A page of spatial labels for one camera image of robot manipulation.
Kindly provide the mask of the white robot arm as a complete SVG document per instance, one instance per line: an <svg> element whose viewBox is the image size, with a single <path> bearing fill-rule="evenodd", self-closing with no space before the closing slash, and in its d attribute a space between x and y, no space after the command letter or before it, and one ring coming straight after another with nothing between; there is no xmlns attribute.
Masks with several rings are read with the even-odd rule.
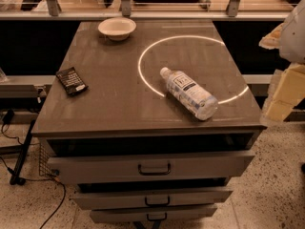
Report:
<svg viewBox="0 0 305 229"><path fill-rule="evenodd" d="M280 25L265 35L259 46L278 49L279 56L289 63L285 70L274 72L263 107L266 119L283 121L305 99L305 0L301 0Z"/></svg>

